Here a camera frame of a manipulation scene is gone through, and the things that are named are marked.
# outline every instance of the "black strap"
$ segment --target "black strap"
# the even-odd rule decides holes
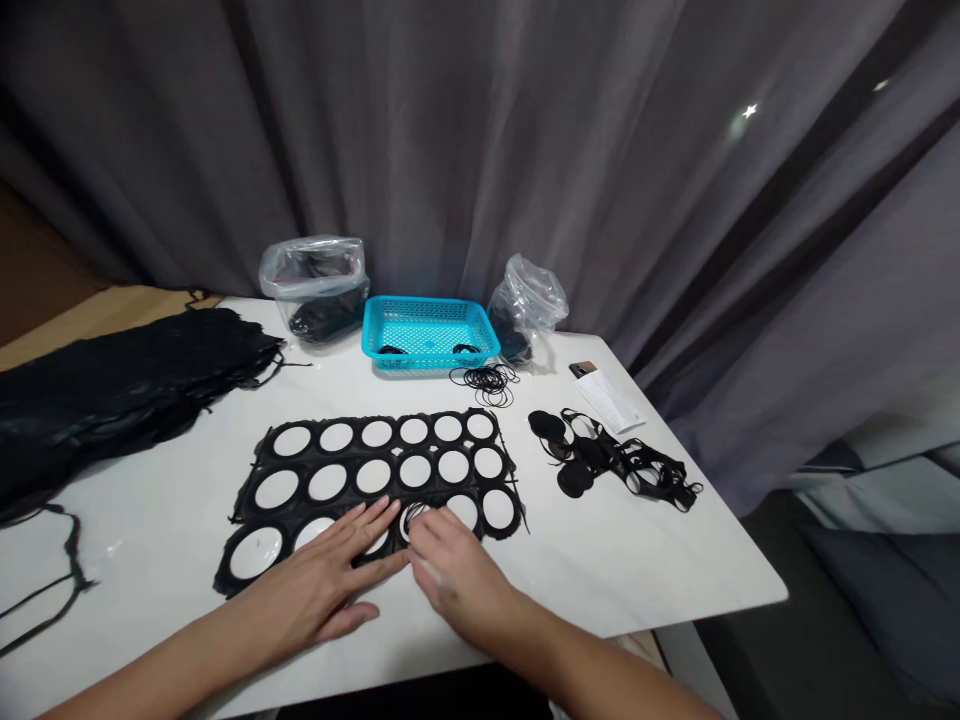
[[[63,544],[63,549],[66,551],[67,557],[70,559],[70,574],[64,575],[61,578],[57,578],[52,583],[40,588],[39,590],[35,590],[34,592],[30,593],[25,598],[23,598],[23,600],[21,600],[20,602],[16,603],[12,607],[7,608],[2,613],[0,613],[0,619],[6,617],[17,608],[25,605],[26,603],[28,603],[30,600],[37,597],[41,593],[46,592],[50,588],[55,587],[56,585],[59,585],[65,580],[69,580],[70,578],[73,578],[73,592],[70,594],[70,599],[67,600],[67,602],[64,604],[62,608],[60,608],[60,612],[58,612],[49,620],[44,620],[39,625],[33,627],[30,630],[27,630],[27,632],[25,632],[23,635],[18,637],[16,640],[13,640],[12,642],[7,643],[2,648],[0,648],[0,658],[13,652],[18,647],[29,642],[30,640],[33,640],[33,638],[35,638],[37,635],[42,633],[48,627],[51,627],[52,625],[55,625],[56,623],[60,622],[60,620],[63,619],[63,617],[70,611],[70,608],[73,607],[73,603],[76,602],[77,598],[80,596],[80,593],[84,592],[85,590],[88,590],[89,588],[97,584],[95,580],[87,580],[86,576],[83,574],[83,568],[80,567],[80,561],[77,558],[77,555],[79,554],[79,551],[80,551],[80,518],[78,518],[73,513],[68,513],[66,510],[63,509],[62,505],[55,505],[53,503],[44,503],[40,507],[40,510],[46,510],[48,512],[56,513],[57,515],[66,515],[73,521],[73,527],[70,529],[70,536],[67,538],[67,541]],[[38,515],[39,512],[40,511],[38,510],[36,513],[34,513],[34,515],[30,517],[36,517],[36,515]]]

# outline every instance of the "circular cutout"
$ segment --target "circular cutout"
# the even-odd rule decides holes
[[[420,487],[430,479],[430,461],[423,455],[410,455],[400,465],[400,482],[407,487]]]
[[[557,484],[568,497],[578,498],[593,487],[593,473],[582,462],[566,463],[557,475]]]
[[[459,450],[447,450],[437,463],[440,477],[452,485],[463,482],[470,470],[470,461]]]
[[[310,431],[298,426],[287,428],[273,441],[273,452],[282,457],[290,457],[303,450],[310,444]]]
[[[483,413],[467,418],[467,432],[477,440],[488,440],[493,435],[493,422]]]
[[[283,535],[276,528],[254,530],[233,549],[230,572],[238,580],[248,580],[266,571],[280,556]]]
[[[410,418],[400,426],[400,438],[410,445],[427,439],[427,424],[420,418]]]
[[[593,429],[593,423],[585,417],[577,415],[577,417],[570,421],[570,428],[575,437],[589,438],[591,440],[597,439],[597,431]]]
[[[278,470],[268,475],[257,488],[253,501],[258,508],[272,510],[289,500],[297,489],[300,479],[293,470]]]
[[[374,420],[364,429],[360,438],[367,447],[383,447],[393,437],[393,428],[383,420]]]
[[[311,520],[308,522],[303,526],[303,530],[300,531],[300,534],[297,535],[297,540],[293,544],[293,551],[296,552],[302,548],[328,527],[333,525],[333,523],[334,519],[328,517],[317,518],[316,520]]]
[[[513,522],[513,501],[503,490],[491,490],[483,496],[483,517],[492,528],[503,530]]]
[[[442,415],[433,424],[433,431],[444,442],[453,442],[463,434],[463,425],[453,415]]]
[[[390,466],[386,460],[371,460],[357,473],[357,487],[367,495],[380,492],[389,482]]]
[[[653,486],[660,484],[660,475],[653,468],[642,468],[640,470],[634,470],[629,475],[627,475],[626,485],[627,489],[630,490],[634,495],[638,495],[643,489],[644,484],[641,482],[645,480]]]
[[[340,452],[353,441],[353,428],[346,423],[334,423],[320,436],[320,447],[327,452]]]
[[[543,410],[534,410],[527,416],[527,421],[533,434],[544,440],[557,443],[563,441],[566,435],[567,426],[563,420]]]
[[[447,507],[460,518],[468,530],[473,530],[477,526],[477,504],[469,495],[454,495],[447,500]]]
[[[473,467],[482,477],[500,477],[503,472],[503,458],[493,448],[480,448],[473,456]]]
[[[410,534],[404,526],[407,524],[408,517],[413,520],[413,518],[417,516],[416,513],[413,516],[410,515],[415,506],[416,503],[410,503],[403,509],[403,512],[400,513],[400,537],[403,538],[404,542],[410,542]]]
[[[335,498],[347,484],[347,469],[343,465],[326,465],[310,478],[307,493],[314,500]]]
[[[379,550],[380,548],[382,548],[382,547],[383,547],[383,544],[387,541],[387,532],[389,532],[389,531],[388,531],[388,530],[384,530],[384,531],[380,534],[380,537],[378,537],[376,540],[373,541],[373,545],[370,546],[370,549],[367,550],[367,551],[364,553],[364,555],[372,555],[372,554],[375,553],[377,550]]]

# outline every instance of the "smartphone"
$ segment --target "smartphone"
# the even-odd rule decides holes
[[[597,369],[597,366],[591,362],[573,363],[570,365],[570,372],[578,380],[584,375],[588,375]]]

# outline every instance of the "white paper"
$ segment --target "white paper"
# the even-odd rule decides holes
[[[574,384],[610,432],[622,433],[647,421],[602,370],[587,373]]]

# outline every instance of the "hand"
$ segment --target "hand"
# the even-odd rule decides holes
[[[469,528],[446,507],[410,523],[413,577],[433,609],[464,640],[492,654],[518,627],[526,596],[516,590]]]
[[[212,613],[188,625],[196,646],[218,664],[227,661],[234,682],[301,650],[353,632],[378,617],[368,602],[344,606],[350,597],[399,572],[407,553],[363,565],[350,561],[366,550],[400,511],[380,498],[360,504],[256,582]]]

